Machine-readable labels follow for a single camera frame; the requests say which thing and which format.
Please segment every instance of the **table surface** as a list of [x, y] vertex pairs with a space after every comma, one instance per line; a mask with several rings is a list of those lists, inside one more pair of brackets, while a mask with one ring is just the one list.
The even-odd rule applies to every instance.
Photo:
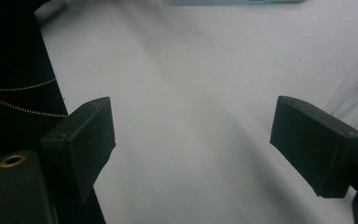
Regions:
[[79, 0], [42, 29], [69, 112], [109, 96], [107, 223], [352, 223], [269, 144], [279, 95], [324, 107], [358, 61], [358, 1]]

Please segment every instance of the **white table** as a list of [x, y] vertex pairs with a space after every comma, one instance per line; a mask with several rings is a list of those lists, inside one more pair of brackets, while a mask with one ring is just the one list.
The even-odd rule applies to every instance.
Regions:
[[69, 112], [109, 96], [107, 223], [352, 223], [269, 144], [279, 95], [324, 107], [358, 60], [358, 1], [89, 0], [44, 27]]

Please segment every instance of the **white tabletop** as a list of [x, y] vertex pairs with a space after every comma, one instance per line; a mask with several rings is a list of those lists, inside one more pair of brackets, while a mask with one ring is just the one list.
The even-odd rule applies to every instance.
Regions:
[[69, 112], [112, 101], [107, 223], [352, 223], [269, 144], [279, 95], [324, 107], [358, 60], [358, 1], [82, 0], [42, 30]]

